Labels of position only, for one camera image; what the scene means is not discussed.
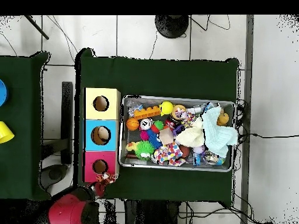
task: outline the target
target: metal tray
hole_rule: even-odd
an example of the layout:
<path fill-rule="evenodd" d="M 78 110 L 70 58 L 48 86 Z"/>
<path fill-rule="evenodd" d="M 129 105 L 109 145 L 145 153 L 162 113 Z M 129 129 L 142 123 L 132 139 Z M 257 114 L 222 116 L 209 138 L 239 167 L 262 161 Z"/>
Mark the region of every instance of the metal tray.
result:
<path fill-rule="evenodd" d="M 146 109 L 147 107 L 159 106 L 164 101 L 169 101 L 173 104 L 181 104 L 186 108 L 190 108 L 203 103 L 213 102 L 219 103 L 224 111 L 229 115 L 230 120 L 227 126 L 235 127 L 235 119 L 237 117 L 237 108 L 235 103 L 230 101 L 215 101 L 215 100 L 196 100 L 196 99 L 181 99 L 181 98 L 167 98 L 167 97 L 154 97 L 154 96 L 124 96 L 121 101 L 121 121 L 120 121 L 120 136 L 119 136 L 119 163 L 125 167 L 146 167 L 152 169 L 175 169 L 175 170 L 193 170 L 193 171 L 210 171 L 210 172 L 228 172 L 233 167 L 234 149 L 232 146 L 228 146 L 228 153 L 225 162 L 220 165 L 201 167 L 193 166 L 193 163 L 184 163 L 181 166 L 168 166 L 155 164 L 151 161 L 143 161 L 139 159 L 126 158 L 126 145 L 129 142 L 141 141 L 139 130 L 129 131 L 126 127 L 126 121 L 129 118 L 126 103 L 129 100 L 139 102 Z M 154 116 L 153 120 L 165 121 L 169 115 Z"/>

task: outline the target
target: circular hole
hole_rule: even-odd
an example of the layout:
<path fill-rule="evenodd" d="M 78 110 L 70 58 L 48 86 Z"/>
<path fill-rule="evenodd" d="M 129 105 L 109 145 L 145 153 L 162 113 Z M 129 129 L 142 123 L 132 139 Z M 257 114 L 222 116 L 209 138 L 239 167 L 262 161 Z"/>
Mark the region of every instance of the circular hole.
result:
<path fill-rule="evenodd" d="M 111 139 L 111 132 L 105 126 L 98 126 L 91 132 L 91 140 L 97 145 L 105 145 Z"/>
<path fill-rule="evenodd" d="M 108 170 L 108 164 L 104 160 L 96 160 L 92 165 L 92 169 L 97 174 L 103 174 Z"/>
<path fill-rule="evenodd" d="M 109 107 L 109 101 L 104 96 L 98 96 L 93 101 L 93 107 L 97 111 L 106 111 Z"/>

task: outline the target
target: stacked boxes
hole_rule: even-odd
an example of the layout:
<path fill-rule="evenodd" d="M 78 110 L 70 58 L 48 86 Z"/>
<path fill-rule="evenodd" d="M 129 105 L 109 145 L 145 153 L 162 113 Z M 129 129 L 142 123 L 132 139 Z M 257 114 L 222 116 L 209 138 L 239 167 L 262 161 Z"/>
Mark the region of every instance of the stacked boxes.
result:
<path fill-rule="evenodd" d="M 84 182 L 96 181 L 102 171 L 118 174 L 120 92 L 85 88 Z"/>

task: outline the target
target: shape sorter box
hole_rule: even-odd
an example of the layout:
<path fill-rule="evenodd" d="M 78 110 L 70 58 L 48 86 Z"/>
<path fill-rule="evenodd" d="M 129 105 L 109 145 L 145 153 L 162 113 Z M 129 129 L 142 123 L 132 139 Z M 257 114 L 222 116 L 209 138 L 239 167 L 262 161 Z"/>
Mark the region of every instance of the shape sorter box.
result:
<path fill-rule="evenodd" d="M 116 151 L 89 151 L 85 152 L 85 182 L 96 181 L 96 176 L 98 175 L 94 170 L 94 164 L 98 160 L 104 161 L 107 166 L 107 173 L 118 174 L 119 173 L 119 163 L 116 160 Z"/>
<path fill-rule="evenodd" d="M 117 89 L 85 88 L 85 117 L 87 120 L 118 120 L 120 92 Z"/>
<path fill-rule="evenodd" d="M 116 151 L 119 137 L 119 122 L 117 120 L 86 120 L 85 151 Z M 92 133 L 96 127 L 105 127 L 109 132 L 108 142 L 95 144 Z"/>

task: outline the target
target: blue box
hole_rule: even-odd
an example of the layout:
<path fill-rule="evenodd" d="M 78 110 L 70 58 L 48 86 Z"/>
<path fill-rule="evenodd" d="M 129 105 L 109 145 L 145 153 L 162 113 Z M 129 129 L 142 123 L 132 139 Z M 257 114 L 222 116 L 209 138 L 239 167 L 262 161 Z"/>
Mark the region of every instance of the blue box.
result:
<path fill-rule="evenodd" d="M 118 133 L 118 121 L 116 120 L 86 120 L 86 151 L 116 151 Z M 109 130 L 110 139 L 104 145 L 95 144 L 92 140 L 91 134 L 96 127 L 106 127 Z"/>

